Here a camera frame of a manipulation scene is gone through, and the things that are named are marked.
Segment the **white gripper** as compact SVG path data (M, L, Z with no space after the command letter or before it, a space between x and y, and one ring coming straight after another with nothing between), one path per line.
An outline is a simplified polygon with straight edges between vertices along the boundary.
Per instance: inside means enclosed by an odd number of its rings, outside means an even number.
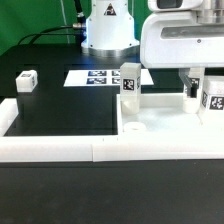
M224 25L198 24L193 11L153 13L142 27L140 61L145 68L181 68L186 94L196 98L189 68L224 67Z

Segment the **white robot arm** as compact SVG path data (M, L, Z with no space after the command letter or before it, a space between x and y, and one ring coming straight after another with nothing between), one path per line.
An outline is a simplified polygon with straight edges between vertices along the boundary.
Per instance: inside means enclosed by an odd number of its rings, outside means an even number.
M139 48L144 67L178 68L185 85L191 68L224 67L224 0L147 1L151 15L137 40L127 0L91 0L82 51L119 57Z

